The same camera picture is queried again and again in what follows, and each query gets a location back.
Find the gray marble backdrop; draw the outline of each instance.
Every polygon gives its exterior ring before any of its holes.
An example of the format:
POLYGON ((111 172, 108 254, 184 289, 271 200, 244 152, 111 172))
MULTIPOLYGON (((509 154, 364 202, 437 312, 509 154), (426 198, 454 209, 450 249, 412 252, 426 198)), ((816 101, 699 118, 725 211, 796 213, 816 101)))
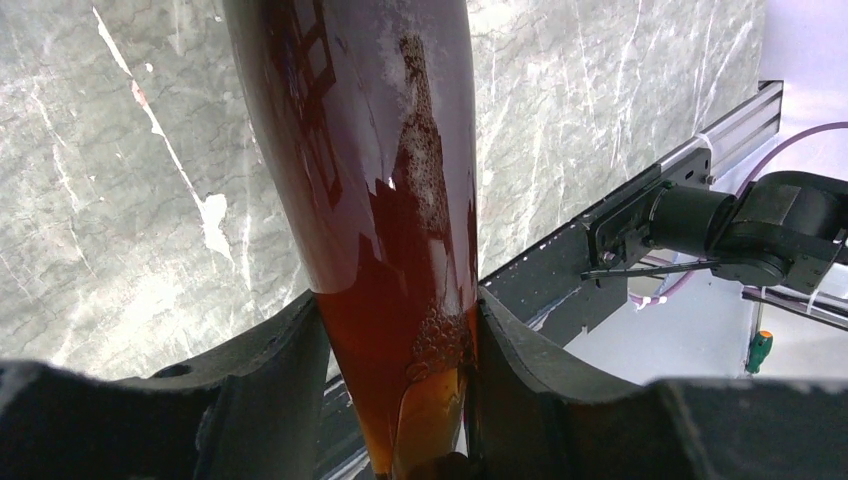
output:
MULTIPOLYGON (((483 274, 756 88, 764 0, 468 9, 483 274)), ((0 356, 149 375, 306 288, 217 2, 2 2, 0 73, 0 356)))

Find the brown glass bottle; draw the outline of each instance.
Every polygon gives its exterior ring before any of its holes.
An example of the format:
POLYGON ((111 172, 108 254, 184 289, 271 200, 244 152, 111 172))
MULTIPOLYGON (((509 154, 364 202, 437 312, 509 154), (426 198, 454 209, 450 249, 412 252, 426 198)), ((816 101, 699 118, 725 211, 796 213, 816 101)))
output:
POLYGON ((476 330, 464 0, 231 1, 250 117, 374 471, 455 446, 476 330))

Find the wire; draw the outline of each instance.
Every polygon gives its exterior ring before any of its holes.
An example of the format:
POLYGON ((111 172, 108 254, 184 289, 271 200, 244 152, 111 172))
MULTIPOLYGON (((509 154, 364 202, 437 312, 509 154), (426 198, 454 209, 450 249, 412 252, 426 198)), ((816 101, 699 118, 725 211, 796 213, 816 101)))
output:
MULTIPOLYGON (((744 291, 751 293, 751 294, 754 293, 753 288, 746 288, 744 291)), ((796 296, 790 295, 788 293, 778 292, 777 290, 774 290, 774 289, 771 289, 771 288, 767 288, 766 293, 774 296, 775 298, 779 298, 781 300, 786 300, 788 302, 798 302, 801 305, 807 305, 807 302, 809 302, 809 299, 796 297, 796 296)), ((848 310, 841 308, 841 307, 838 307, 836 305, 831 305, 831 304, 819 302, 819 301, 813 301, 813 307, 815 307, 819 310, 823 310, 823 311, 828 312, 828 313, 832 313, 834 315, 839 315, 839 316, 842 316, 842 317, 848 317, 848 310)))
MULTIPOLYGON (((836 323, 835 321, 829 321, 825 318, 817 317, 815 315, 812 315, 812 314, 805 312, 802 309, 804 304, 801 303, 801 302, 792 302, 798 307, 798 310, 795 310, 788 305, 784 305, 783 303, 780 303, 780 300, 779 299, 776 300, 777 296, 775 296, 773 293, 768 293, 768 294, 766 294, 765 297, 763 297, 760 294, 759 291, 757 291, 757 293, 752 293, 749 289, 746 288, 745 290, 742 291, 742 298, 744 300, 750 300, 750 301, 755 302, 755 303, 762 303, 762 304, 765 304, 765 305, 771 305, 772 307, 779 308, 779 309, 781 309, 785 312, 789 312, 789 313, 798 315, 799 317, 803 317, 803 318, 806 318, 808 320, 812 320, 814 322, 818 322, 818 323, 821 323, 823 325, 827 325, 829 327, 833 327, 833 328, 836 328, 838 330, 848 332, 848 326, 845 326, 845 325, 840 324, 840 323, 836 323)), ((846 323, 848 323, 848 319, 841 318, 840 320, 845 320, 846 323)))
POLYGON ((706 260, 690 263, 678 263, 676 265, 666 265, 664 267, 633 268, 630 270, 593 270, 590 272, 581 273, 580 278, 582 278, 583 280, 597 280, 599 278, 612 277, 645 277, 647 275, 661 275, 669 273, 689 272, 692 270, 704 270, 707 268, 717 267, 718 265, 719 262, 717 260, 706 260))
MULTIPOLYGON (((771 163, 771 161, 774 160, 774 157, 779 155, 780 152, 786 150, 787 148, 811 135, 840 129, 848 129, 848 122, 826 123, 824 125, 818 125, 816 127, 808 128, 807 130, 792 135, 783 143, 775 147, 774 150, 767 153, 766 156, 763 157, 763 159, 760 160, 759 163, 757 163, 757 165, 751 170, 751 172, 748 173, 748 176, 745 177, 745 180, 742 182, 742 185, 739 186, 739 189, 736 192, 736 196, 739 197, 740 195, 742 195, 742 193, 745 191, 745 187, 747 187, 749 183, 751 183, 755 178, 757 178, 757 175, 759 175, 760 172, 762 172, 763 169, 766 167, 766 165, 771 163)), ((668 290, 662 292, 659 295, 655 295, 655 297, 671 297, 672 295, 677 293, 681 288, 683 288, 683 286, 686 285, 686 283, 692 279, 693 275, 695 275, 694 270, 686 272, 674 283, 674 285, 670 286, 668 290)))

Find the white surface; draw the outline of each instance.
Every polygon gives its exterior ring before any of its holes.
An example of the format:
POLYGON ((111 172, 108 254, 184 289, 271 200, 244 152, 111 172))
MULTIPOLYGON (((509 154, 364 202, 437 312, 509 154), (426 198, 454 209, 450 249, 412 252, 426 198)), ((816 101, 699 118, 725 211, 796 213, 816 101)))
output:
POLYGON ((753 306, 742 286, 699 272, 662 305, 628 302, 565 349, 638 384, 662 377, 737 377, 743 372, 753 306))
MULTIPOLYGON (((780 133, 722 178, 733 192, 750 169, 786 138, 815 125, 848 121, 848 2, 769 0, 760 75, 782 80, 780 133)), ((803 170, 848 180, 848 130, 825 132, 784 151, 763 170, 803 170)), ((738 376, 753 325, 739 289, 699 273, 665 305, 619 309, 566 349, 628 380, 659 376, 738 376)), ((848 333, 768 307, 774 334, 761 376, 848 378, 848 333)))
MULTIPOLYGON (((835 121, 848 121, 848 2, 769 0, 760 76, 783 80, 778 139, 835 121)), ((848 130, 802 140, 763 174, 803 170, 848 180, 848 130)))
POLYGON ((774 343, 758 377, 848 379, 848 333, 771 306, 763 328, 774 343))
MULTIPOLYGON (((783 80, 780 133, 848 120, 848 2, 770 0, 760 75, 783 80)), ((763 173, 804 170, 848 180, 848 130, 802 140, 763 173)), ((767 307, 761 328, 774 335, 761 376, 848 378, 848 333, 767 307)))

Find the white vein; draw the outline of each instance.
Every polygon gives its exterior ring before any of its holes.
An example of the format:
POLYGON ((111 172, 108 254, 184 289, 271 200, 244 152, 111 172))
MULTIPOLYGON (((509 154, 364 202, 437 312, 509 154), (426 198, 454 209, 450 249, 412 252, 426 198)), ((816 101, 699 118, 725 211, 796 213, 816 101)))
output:
POLYGON ((288 286, 288 288, 286 288, 286 298, 283 301, 283 305, 287 305, 296 295, 296 292, 294 290, 294 286, 295 286, 295 283, 297 283, 298 274, 300 273, 300 268, 302 266, 303 266, 303 262, 298 260, 297 267, 295 267, 294 272, 292 272, 291 282, 289 282, 289 286, 288 286))
POLYGON ((29 94, 29 96, 30 96, 30 98, 32 98, 32 100, 35 102, 35 104, 38 106, 38 111, 41 113, 41 118, 42 118, 42 120, 44 120, 44 125, 47 127, 47 131, 50 132, 50 135, 55 137, 56 140, 58 140, 59 143, 61 143, 63 147, 67 147, 68 145, 65 144, 65 140, 62 139, 62 136, 59 135, 56 132, 56 129, 53 127, 53 122, 50 121, 50 117, 47 115, 47 107, 44 106, 44 103, 41 101, 40 98, 38 98, 38 95, 36 95, 35 92, 38 89, 39 89, 39 87, 36 84, 35 88, 29 94))
POLYGON ((80 259, 82 259, 83 263, 85 264, 85 268, 88 269, 88 271, 91 273, 92 276, 94 276, 94 278, 97 278, 97 274, 94 273, 94 270, 91 269, 91 264, 88 263, 88 259, 85 258, 85 254, 82 253, 82 247, 79 244, 77 233, 74 231, 74 226, 71 224, 70 220, 68 221, 68 230, 70 230, 71 232, 71 237, 73 237, 74 239, 74 247, 77 250, 77 254, 80 256, 80 259))
POLYGON ((59 145, 53 145, 53 166, 56 167, 56 173, 59 174, 59 183, 62 184, 65 191, 68 192, 68 196, 71 197, 71 208, 74 212, 79 212, 79 197, 74 193, 74 190, 71 188, 71 182, 68 178, 68 174, 65 173, 65 168, 62 164, 62 153, 59 150, 59 145))
POLYGON ((109 51, 112 52, 112 58, 118 62, 118 66, 121 67, 121 70, 123 70, 124 73, 132 77, 130 68, 127 66, 127 62, 124 61, 124 56, 121 55, 121 52, 118 50, 118 46, 115 45, 115 40, 112 39, 112 35, 110 35, 109 30, 106 29, 106 24, 103 23, 103 19, 100 18, 97 8, 91 7, 91 11, 94 12, 94 16, 97 17, 97 33, 100 34, 106 42, 106 46, 109 47, 109 51))
POLYGON ((218 194, 210 195, 209 197, 207 197, 207 203, 202 202, 200 200, 200 197, 197 195, 197 191, 195 190, 194 185, 192 185, 191 180, 188 178, 188 174, 186 174, 186 171, 183 168, 182 162, 180 162, 177 153, 174 151, 174 147, 171 145, 171 141, 165 134, 165 130, 162 129, 162 124, 159 123, 159 119, 156 118, 156 114, 154 114, 153 110, 150 108, 150 104, 147 102, 147 99, 144 96, 144 92, 142 92, 141 88, 138 86, 138 83, 135 81, 135 77, 130 72, 129 67, 127 67, 127 62, 124 60, 123 55, 121 55, 120 50, 118 50, 118 46, 115 44, 115 40, 112 38, 112 35, 109 33, 109 30, 103 23, 103 19, 100 17, 100 14, 97 12, 97 8, 92 7, 91 11, 94 13, 94 16, 97 17, 97 32, 103 38, 103 41, 106 42, 106 45, 109 47, 109 51, 112 53, 112 57, 115 59, 115 62, 118 64, 119 67, 121 67, 121 70, 123 70, 124 73, 129 75, 129 77, 132 79, 132 84, 130 88, 133 94, 133 98, 135 98, 136 102, 141 106, 142 110, 144 110, 144 113, 146 113, 147 117, 150 119, 151 132, 154 135, 159 135, 160 137, 162 137, 162 140, 164 140, 165 147, 168 149, 168 154, 171 156, 171 161, 174 163, 174 166, 177 167, 177 171, 180 173, 180 176, 183 179, 183 183, 185 183, 192 200, 194 200, 194 204, 200 211, 200 217, 203 220, 202 228, 204 235, 204 243, 206 247, 223 255, 232 263, 233 268, 235 268, 235 262, 233 261, 233 256, 230 252, 230 244, 227 241, 227 238, 224 235, 224 232, 221 230, 220 226, 221 221, 226 215, 226 198, 223 194, 218 194))
POLYGON ((244 277, 244 284, 249 291, 253 290, 250 281, 250 223, 251 218, 248 213, 244 217, 244 227, 241 232, 241 276, 244 277))
POLYGON ((745 22, 742 25, 742 28, 739 30, 739 33, 736 34, 736 37, 733 39, 733 45, 730 47, 730 51, 727 52, 727 55, 722 60, 721 65, 718 68, 718 72, 716 72, 715 78, 713 78, 713 83, 710 85, 710 92, 707 94, 707 98, 705 100, 704 110, 709 110, 709 108, 713 104, 713 100, 715 100, 716 91, 718 89, 718 80, 721 78, 724 73, 724 69, 727 68, 727 63, 730 61, 730 57, 732 57, 737 50, 739 50, 740 45, 742 45, 742 41, 745 37, 751 33, 751 29, 753 29, 754 23, 752 21, 745 22))
POLYGON ((621 61, 618 63, 618 75, 615 80, 615 101, 618 102, 621 96, 621 81, 624 78, 624 64, 627 63, 627 57, 630 55, 630 48, 633 46, 633 41, 636 39, 636 30, 639 29, 639 20, 642 18, 642 0, 639 0, 639 5, 636 7, 636 23, 633 25, 633 31, 630 32, 630 38, 627 43, 621 48, 621 61))
POLYGON ((696 132, 698 130, 698 124, 701 123, 702 117, 706 114, 701 110, 701 92, 704 89, 704 77, 706 76, 707 71, 707 57, 710 55, 710 37, 712 36, 713 31, 713 20, 715 19, 716 8, 718 7, 718 0, 713 0, 713 7, 710 9, 710 22, 707 25, 707 35, 704 40, 704 58, 701 59, 701 68, 700 68, 700 77, 696 79, 698 82, 698 90, 695 95, 695 118, 692 120, 692 132, 696 132))
POLYGON ((589 79, 589 60, 586 58, 586 42, 583 40, 583 27, 580 21, 580 7, 577 2, 574 2, 574 16, 577 19, 577 40, 580 43, 580 58, 583 63, 583 78, 586 82, 586 102, 589 105, 589 114, 592 116, 592 125, 595 130, 598 129, 595 119, 595 89, 592 87, 592 81, 589 79))
POLYGON ((15 272, 12 271, 12 267, 9 266, 9 262, 6 261, 6 257, 4 257, 3 255, 0 255, 0 260, 3 260, 3 265, 6 266, 6 270, 9 271, 9 275, 12 276, 12 279, 15 280, 15 282, 18 284, 18 287, 24 292, 24 295, 27 296, 27 300, 29 300, 29 303, 30 304, 34 303, 32 295, 30 295, 30 293, 29 293, 29 290, 27 290, 27 288, 24 286, 23 282, 21 282, 21 280, 18 278, 18 276, 15 275, 15 272))
POLYGON ((527 247, 527 243, 530 240, 530 222, 533 220, 533 214, 535 213, 533 205, 539 190, 537 176, 539 173, 539 158, 542 156, 542 140, 544 133, 545 122, 540 111, 539 115, 536 116, 536 135, 533 137, 533 169, 530 171, 530 188, 527 190, 528 208, 525 208, 521 215, 521 228, 524 231, 521 244, 523 248, 527 247))

